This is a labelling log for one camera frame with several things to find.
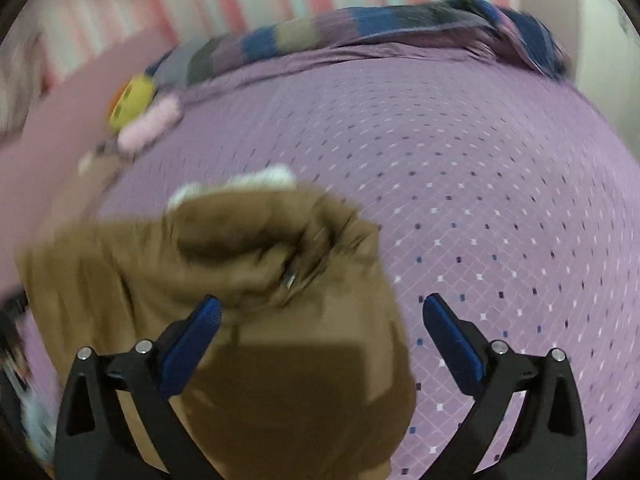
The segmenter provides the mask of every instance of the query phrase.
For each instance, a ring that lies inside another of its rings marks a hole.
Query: purple patterned fabric
[[[31,368],[31,386],[45,409],[55,418],[62,400],[62,388],[30,310],[17,320],[16,326],[24,342],[24,353]]]
[[[275,162],[357,200],[382,226],[418,390],[394,477],[419,478],[472,403],[422,326],[430,292],[488,339],[566,350],[590,476],[602,467],[640,412],[640,170],[569,84],[469,59],[353,60],[254,82],[188,110],[101,215],[159,214],[187,182]],[[516,394],[484,465],[521,402]]]

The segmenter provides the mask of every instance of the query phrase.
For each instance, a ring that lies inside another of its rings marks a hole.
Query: striped blanket
[[[568,57],[536,18],[484,0],[441,0],[414,6],[348,7],[247,34],[193,40],[147,69],[162,88],[188,87],[246,64],[294,52],[397,42],[467,48],[479,57],[519,64],[561,78]]]

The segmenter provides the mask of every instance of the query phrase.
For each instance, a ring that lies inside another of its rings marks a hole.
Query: brown cloth
[[[378,228],[338,199],[206,196],[161,219],[75,226],[18,268],[62,380],[81,346],[128,351],[220,298],[222,327],[172,405],[227,480],[389,475],[415,381]]]

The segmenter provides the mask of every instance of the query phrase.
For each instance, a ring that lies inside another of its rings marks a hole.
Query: stuffed toy
[[[109,125],[116,133],[149,108],[157,89],[153,78],[139,74],[117,92],[109,106]]]
[[[149,110],[121,129],[118,153],[135,156],[182,118],[180,99],[174,94],[156,99]]]

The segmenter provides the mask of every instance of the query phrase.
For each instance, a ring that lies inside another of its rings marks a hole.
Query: white wall
[[[617,0],[580,0],[575,82],[640,160],[640,37]]]

